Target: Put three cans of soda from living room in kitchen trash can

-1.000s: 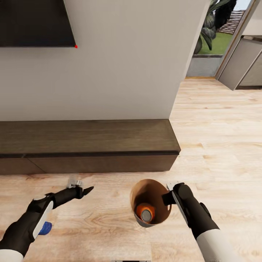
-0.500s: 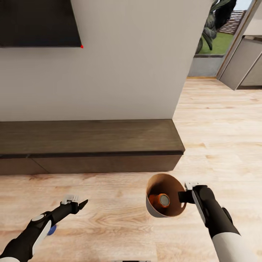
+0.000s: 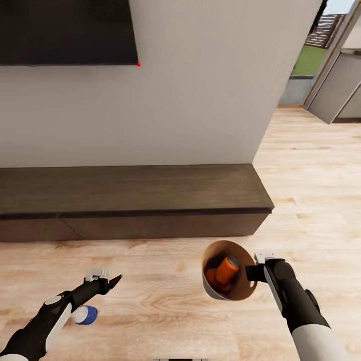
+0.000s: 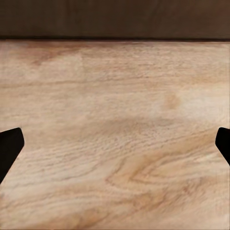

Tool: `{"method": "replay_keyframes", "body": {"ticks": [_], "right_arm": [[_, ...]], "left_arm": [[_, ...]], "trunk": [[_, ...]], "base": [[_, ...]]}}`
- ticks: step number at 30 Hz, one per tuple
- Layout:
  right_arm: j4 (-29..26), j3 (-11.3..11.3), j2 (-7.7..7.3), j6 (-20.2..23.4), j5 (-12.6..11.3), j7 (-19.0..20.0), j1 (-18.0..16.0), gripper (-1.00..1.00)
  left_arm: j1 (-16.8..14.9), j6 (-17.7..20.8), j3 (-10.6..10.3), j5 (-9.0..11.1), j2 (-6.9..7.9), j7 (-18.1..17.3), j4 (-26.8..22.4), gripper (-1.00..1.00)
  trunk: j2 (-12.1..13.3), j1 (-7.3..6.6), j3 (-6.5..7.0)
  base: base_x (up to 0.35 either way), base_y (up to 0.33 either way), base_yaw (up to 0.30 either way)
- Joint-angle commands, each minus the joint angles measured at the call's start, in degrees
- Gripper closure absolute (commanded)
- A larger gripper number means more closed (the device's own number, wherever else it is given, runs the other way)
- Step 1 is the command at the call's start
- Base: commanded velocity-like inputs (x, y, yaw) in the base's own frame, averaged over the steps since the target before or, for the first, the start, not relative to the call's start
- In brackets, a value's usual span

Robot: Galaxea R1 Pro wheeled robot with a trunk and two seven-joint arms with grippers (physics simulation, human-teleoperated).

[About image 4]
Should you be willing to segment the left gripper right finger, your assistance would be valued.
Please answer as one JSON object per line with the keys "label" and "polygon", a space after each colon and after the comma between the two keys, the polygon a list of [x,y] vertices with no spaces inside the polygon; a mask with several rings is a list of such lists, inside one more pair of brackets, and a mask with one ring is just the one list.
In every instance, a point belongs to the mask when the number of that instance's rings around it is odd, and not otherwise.
{"label": "left gripper right finger", "polygon": [[230,165],[230,129],[219,128],[215,144]]}

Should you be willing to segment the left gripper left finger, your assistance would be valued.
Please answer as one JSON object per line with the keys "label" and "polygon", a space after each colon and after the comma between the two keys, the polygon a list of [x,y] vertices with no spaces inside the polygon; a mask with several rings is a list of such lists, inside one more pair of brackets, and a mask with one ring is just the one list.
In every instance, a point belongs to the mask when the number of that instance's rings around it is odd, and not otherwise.
{"label": "left gripper left finger", "polygon": [[20,128],[0,133],[0,184],[24,146]]}

